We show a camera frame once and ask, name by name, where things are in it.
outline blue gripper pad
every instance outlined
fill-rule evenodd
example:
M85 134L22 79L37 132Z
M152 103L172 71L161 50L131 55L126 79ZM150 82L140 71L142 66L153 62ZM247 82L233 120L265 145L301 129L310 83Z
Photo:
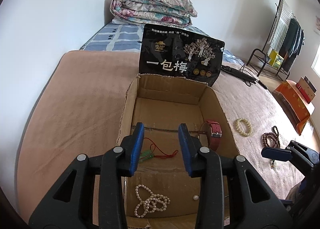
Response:
M272 147L264 147L261 156L271 160L289 161L292 159L291 151Z
M134 145L131 151L131 160L130 160L130 168L129 168L129 172L132 176L138 167L143 138L144 138L144 125L142 122L138 122L132 134L132 140L134 142Z
M184 167L188 172L188 175L191 176L192 174L191 154L188 147L188 138L187 138L188 135L190 136L187 126L184 123L180 124L178 128L178 138L179 138L180 148L182 152Z

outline red string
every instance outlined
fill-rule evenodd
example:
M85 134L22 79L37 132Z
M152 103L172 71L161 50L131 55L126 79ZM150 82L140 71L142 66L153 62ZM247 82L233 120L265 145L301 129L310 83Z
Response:
M161 151L161 153L163 153L163 155L154 155L155 158L159 158L159 159L166 159L166 158L172 158L174 157L175 155L177 155L177 153L179 152L178 150L175 150L171 155L168 155L168 154L165 154L151 139L145 137L143 139L148 139L149 141L151 141L151 145L150 145L150 150L152 151L151 154L155 151L155 149L157 148L158 150Z

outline blue checkered mattress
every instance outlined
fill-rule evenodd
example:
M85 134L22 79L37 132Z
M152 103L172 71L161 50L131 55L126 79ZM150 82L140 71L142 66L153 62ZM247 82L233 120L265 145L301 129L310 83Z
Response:
M109 23L95 34L80 50L86 51L126 51L140 52L143 25L116 25ZM183 28L195 33L207 35L200 29L190 26ZM244 63L228 50L224 50L224 62L243 65Z

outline black bag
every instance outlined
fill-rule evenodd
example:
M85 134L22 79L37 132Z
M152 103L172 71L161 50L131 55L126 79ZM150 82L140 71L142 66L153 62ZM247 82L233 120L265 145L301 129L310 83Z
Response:
M139 73L182 76L212 86L220 74L224 44L184 29L146 24Z

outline bed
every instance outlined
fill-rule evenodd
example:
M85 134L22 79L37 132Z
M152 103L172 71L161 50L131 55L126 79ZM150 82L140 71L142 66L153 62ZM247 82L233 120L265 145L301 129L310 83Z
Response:
M101 155L116 145L126 92L138 74L138 64L139 54L133 52L77 50L62 57L34 109L21 146L17 191L20 215L25 221L78 154ZM221 72L212 89L239 153L284 199L303 176L288 162L277 161L271 169L270 160L261 157L261 136L276 125L281 148L290 140L304 144L303 137L297 135L282 108L262 86L248 87ZM236 131L234 122L238 118L250 120L251 136L243 137Z
M125 51L140 52L144 25L116 25L109 23L100 29L80 50L86 51ZM195 26L184 27L183 29L198 34L206 35ZM241 59L234 56L230 51L224 50L223 62L243 65Z

